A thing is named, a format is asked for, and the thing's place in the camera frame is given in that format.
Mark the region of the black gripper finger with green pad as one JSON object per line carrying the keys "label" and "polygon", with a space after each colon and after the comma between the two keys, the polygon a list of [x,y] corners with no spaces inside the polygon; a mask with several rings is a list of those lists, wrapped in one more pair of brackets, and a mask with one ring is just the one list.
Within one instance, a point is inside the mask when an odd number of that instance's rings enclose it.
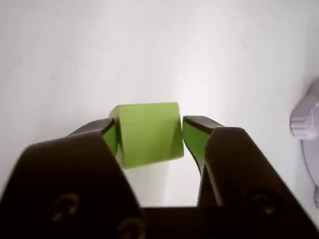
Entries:
{"label": "black gripper finger with green pad", "polygon": [[114,119],[27,147],[0,201],[3,239],[143,239],[139,203],[107,145]]}
{"label": "black gripper finger with green pad", "polygon": [[183,140],[201,175],[197,204],[218,207],[237,239],[316,239],[319,231],[249,134],[184,116]]}

